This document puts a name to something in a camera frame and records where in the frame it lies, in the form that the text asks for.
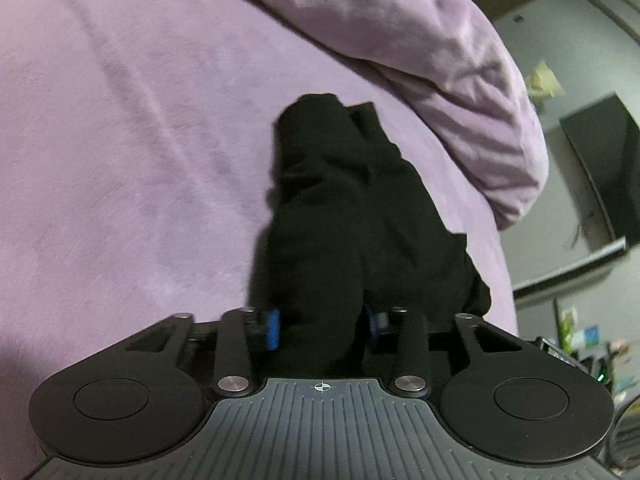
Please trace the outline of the purple fuzzy bed blanket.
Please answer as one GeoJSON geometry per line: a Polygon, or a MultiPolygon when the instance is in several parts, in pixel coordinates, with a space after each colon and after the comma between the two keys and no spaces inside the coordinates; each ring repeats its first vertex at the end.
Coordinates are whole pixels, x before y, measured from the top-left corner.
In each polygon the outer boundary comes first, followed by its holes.
{"type": "Polygon", "coordinates": [[[53,373],[168,315],[254,304],[273,124],[307,93],[371,102],[516,322],[494,217],[380,75],[248,0],[1,0],[1,474],[40,462],[53,373]]]}

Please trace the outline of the black wall television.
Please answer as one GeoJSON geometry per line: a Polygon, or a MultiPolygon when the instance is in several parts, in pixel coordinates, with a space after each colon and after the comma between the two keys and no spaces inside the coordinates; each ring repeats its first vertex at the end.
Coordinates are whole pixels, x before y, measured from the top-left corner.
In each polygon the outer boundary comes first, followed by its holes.
{"type": "Polygon", "coordinates": [[[617,94],[560,119],[613,234],[639,244],[639,125],[617,94]]]}

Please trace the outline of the purple crumpled duvet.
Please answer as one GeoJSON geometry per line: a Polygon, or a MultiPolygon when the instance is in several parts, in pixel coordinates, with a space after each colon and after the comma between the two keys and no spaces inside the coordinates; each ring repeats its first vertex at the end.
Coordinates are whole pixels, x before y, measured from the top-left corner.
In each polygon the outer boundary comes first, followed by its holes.
{"type": "Polygon", "coordinates": [[[322,46],[372,64],[485,196],[498,227],[532,208],[549,171],[524,78],[472,0],[256,0],[322,46]]]}

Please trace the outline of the black garment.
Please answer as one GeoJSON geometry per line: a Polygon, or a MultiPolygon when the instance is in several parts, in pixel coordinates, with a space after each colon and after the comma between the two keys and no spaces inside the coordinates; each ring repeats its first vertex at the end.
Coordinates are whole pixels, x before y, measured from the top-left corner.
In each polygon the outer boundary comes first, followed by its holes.
{"type": "Polygon", "coordinates": [[[282,113],[276,133],[259,286],[262,306],[279,315],[266,351],[271,374],[354,374],[370,316],[396,307],[432,322],[489,311],[465,236],[447,230],[372,104],[307,94],[282,113]]]}

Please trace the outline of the dried flower bouquet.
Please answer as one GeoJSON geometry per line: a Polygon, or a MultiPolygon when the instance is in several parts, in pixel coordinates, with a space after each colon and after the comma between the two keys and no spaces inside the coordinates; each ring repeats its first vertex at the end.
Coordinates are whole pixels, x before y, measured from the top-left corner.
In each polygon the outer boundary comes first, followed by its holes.
{"type": "Polygon", "coordinates": [[[540,61],[533,71],[525,77],[525,84],[527,95],[532,101],[541,101],[566,95],[555,73],[544,61],[540,61]]]}

